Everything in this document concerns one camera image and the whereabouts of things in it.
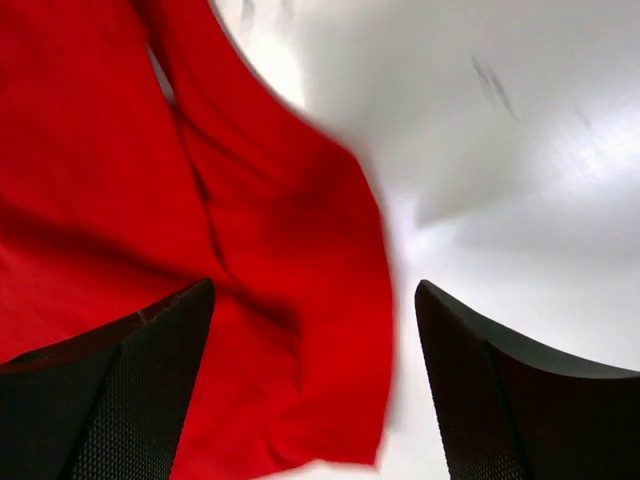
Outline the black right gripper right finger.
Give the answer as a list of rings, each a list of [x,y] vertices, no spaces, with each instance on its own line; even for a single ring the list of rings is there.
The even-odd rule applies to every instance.
[[[638,372],[551,348],[426,280],[415,308],[451,478],[638,478]]]

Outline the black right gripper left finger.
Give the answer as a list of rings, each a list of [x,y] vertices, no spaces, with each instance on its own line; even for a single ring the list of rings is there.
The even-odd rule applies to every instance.
[[[203,279],[3,363],[2,478],[169,478],[214,305]]]

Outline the bright red t shirt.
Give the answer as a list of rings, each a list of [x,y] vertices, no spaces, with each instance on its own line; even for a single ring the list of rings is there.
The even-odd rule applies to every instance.
[[[393,369],[358,160],[250,72],[205,1],[1,5],[1,356],[210,278],[172,475],[371,466]]]

